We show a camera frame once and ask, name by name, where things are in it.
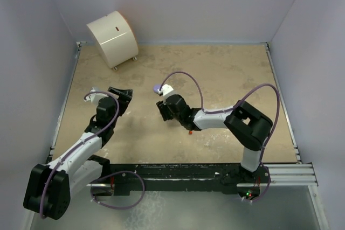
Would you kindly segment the lilac earbud charging case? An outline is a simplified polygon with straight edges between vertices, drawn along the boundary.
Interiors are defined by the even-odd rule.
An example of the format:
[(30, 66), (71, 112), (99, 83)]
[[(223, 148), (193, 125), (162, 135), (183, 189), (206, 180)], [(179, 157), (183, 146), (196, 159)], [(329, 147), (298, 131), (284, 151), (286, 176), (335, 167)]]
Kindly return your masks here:
[(160, 84), (156, 84), (153, 86), (153, 91), (157, 94), (161, 94), (161, 85)]

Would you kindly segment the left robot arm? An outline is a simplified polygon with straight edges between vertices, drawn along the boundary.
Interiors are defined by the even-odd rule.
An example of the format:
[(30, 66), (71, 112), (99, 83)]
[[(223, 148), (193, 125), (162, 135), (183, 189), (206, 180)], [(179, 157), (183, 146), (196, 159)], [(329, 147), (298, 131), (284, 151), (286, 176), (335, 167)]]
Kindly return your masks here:
[(109, 167), (91, 160), (114, 134), (117, 120), (133, 98), (132, 89), (96, 88), (84, 101), (96, 105), (96, 112), (81, 137), (67, 151), (48, 164), (37, 164), (30, 172), (23, 206), (43, 219), (59, 219), (66, 212), (73, 194), (93, 180), (100, 183), (111, 177)]

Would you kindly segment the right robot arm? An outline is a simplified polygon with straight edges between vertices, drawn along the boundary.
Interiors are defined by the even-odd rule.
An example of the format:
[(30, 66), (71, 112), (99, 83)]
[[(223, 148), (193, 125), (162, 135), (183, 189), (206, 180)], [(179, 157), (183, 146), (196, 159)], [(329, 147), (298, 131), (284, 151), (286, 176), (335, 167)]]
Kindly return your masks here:
[(173, 94), (156, 103), (164, 121), (177, 120), (188, 131), (228, 129), (243, 145), (240, 177), (252, 182), (259, 176), (259, 164), (264, 142), (268, 139), (273, 122), (246, 101), (226, 113), (191, 108), (181, 95)]

